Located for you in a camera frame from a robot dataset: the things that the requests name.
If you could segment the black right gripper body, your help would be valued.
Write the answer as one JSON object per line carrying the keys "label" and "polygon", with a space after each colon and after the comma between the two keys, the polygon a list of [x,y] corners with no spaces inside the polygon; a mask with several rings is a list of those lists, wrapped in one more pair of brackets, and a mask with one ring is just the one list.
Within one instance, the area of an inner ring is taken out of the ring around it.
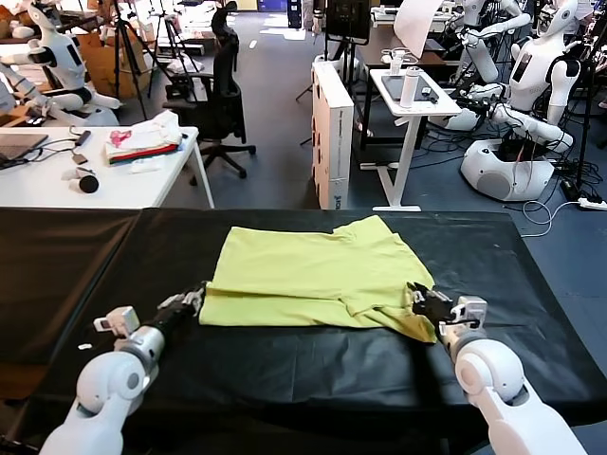
{"label": "black right gripper body", "polygon": [[413,304],[413,311],[424,316],[437,328],[440,322],[451,322],[455,319],[452,300],[442,300],[436,297],[427,297]]}

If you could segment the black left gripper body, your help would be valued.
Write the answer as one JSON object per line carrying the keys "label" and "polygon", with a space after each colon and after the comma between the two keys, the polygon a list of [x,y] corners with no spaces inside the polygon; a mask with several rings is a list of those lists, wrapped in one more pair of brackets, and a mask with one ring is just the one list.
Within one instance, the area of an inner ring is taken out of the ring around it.
{"label": "black left gripper body", "polygon": [[156,313],[156,328],[160,332],[172,332],[181,322],[194,316],[194,307],[182,302],[173,302]]}

